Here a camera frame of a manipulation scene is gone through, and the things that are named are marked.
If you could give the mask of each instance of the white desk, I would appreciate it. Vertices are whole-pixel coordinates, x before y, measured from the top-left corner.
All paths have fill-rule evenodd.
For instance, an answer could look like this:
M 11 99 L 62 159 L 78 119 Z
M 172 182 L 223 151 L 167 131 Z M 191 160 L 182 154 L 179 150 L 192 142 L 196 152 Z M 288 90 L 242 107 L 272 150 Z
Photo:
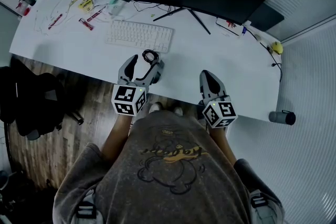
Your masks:
M 65 14 L 69 2 L 37 0 L 30 13 L 22 18 L 10 52 L 113 83 L 118 80 L 121 65 L 139 54 L 134 78 L 143 77 L 149 64 L 143 60 L 142 50 L 104 42 L 110 24 L 98 20 L 110 21 L 110 16 L 100 14 L 97 20 L 91 21 L 95 26 L 93 31 L 79 23 L 79 18 L 90 17 L 77 8 L 81 0 L 72 5 L 66 18 L 63 16 L 51 30 L 47 29 L 50 14 L 55 18 L 59 13 Z M 139 4 L 139 8 L 148 6 L 154 4 Z M 199 75 L 206 69 L 222 80 L 239 115 L 268 121 L 268 113 L 277 106 L 280 77 L 279 69 L 271 67 L 273 60 L 269 53 L 249 33 L 240 38 L 225 36 L 224 30 L 215 25 L 216 18 L 210 15 L 197 13 L 211 35 L 187 10 L 153 23 L 154 18 L 164 13 L 157 7 L 137 12 L 130 2 L 119 14 L 125 19 L 132 17 L 128 19 L 131 22 L 175 29 L 169 53 L 161 54 L 165 62 L 161 80 L 150 86 L 150 92 L 197 104 L 202 98 Z

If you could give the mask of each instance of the forearm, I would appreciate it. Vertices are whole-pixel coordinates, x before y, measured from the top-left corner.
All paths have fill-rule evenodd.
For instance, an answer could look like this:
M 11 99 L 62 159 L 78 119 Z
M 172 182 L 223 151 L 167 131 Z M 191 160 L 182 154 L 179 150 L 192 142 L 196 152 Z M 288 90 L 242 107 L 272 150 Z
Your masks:
M 216 129 L 210 129 L 210 136 L 215 141 L 219 149 L 224 153 L 226 158 L 229 160 L 229 162 L 232 164 L 232 166 L 236 163 L 237 159 L 235 155 L 233 154 L 229 143 L 226 139 L 224 128 L 216 128 Z
M 119 115 L 101 149 L 104 158 L 111 164 L 116 161 L 124 147 L 132 119 L 133 117 L 131 116 Z

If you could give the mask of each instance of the monitor stand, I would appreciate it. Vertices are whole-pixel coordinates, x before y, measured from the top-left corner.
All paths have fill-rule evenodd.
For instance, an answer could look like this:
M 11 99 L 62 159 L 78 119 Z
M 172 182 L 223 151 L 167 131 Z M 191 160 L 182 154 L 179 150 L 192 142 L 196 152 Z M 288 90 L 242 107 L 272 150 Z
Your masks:
M 159 20 L 159 19 L 161 19 L 161 18 L 163 18 L 163 17 L 166 17 L 166 16 L 168 16 L 168 15 L 172 15 L 172 14 L 174 14 L 174 13 L 180 12 L 180 11 L 182 11 L 182 10 L 184 10 L 184 9 L 187 9 L 187 10 L 188 10 L 188 11 L 195 17 L 195 19 L 196 19 L 196 20 L 203 26 L 203 28 L 208 32 L 208 34 L 211 35 L 211 33 L 209 32 L 209 30 L 208 30 L 208 29 L 205 27 L 205 25 L 202 23 L 201 19 L 198 18 L 198 16 L 197 16 L 191 9 L 188 9 L 188 8 L 178 8 L 178 9 L 176 9 L 176 10 L 173 10 L 172 12 L 168 12 L 167 14 L 160 16 L 159 18 L 154 19 L 153 22 L 156 21 L 156 20 Z

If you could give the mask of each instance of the cartoon print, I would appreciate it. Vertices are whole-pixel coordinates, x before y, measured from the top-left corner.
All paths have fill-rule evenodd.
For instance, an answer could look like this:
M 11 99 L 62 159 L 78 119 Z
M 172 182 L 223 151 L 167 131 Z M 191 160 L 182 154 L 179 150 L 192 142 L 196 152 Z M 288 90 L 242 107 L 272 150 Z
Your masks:
M 140 154 L 147 159 L 140 161 L 142 168 L 138 171 L 138 179 L 160 184 L 171 193 L 182 195 L 191 190 L 197 173 L 205 171 L 200 161 L 208 152 L 184 135 L 163 130 L 155 137 L 153 147 L 144 149 Z

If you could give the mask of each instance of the red marker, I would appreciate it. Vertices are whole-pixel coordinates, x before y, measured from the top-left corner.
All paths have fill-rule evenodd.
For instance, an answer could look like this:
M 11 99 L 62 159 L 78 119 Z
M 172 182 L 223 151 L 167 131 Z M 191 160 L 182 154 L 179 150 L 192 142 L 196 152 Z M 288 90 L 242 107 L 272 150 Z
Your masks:
M 99 14 L 101 14 L 101 11 L 104 9 L 102 8 L 101 10 L 97 11 L 95 14 L 93 14 L 90 18 L 88 18 L 88 22 L 91 21 L 92 19 L 96 18 Z
M 60 19 L 60 17 L 62 17 L 62 16 L 63 16 L 63 14 L 61 13 L 61 14 L 57 17 L 57 19 L 54 20 L 53 23 L 52 23 L 51 25 L 49 25 L 48 29 L 50 30 L 50 29 L 53 27 L 53 25 L 54 25 L 54 24 Z
M 90 25 L 87 21 L 85 21 L 83 18 L 79 19 L 79 22 L 84 24 L 87 28 L 89 28 L 91 31 L 93 30 L 93 26 Z

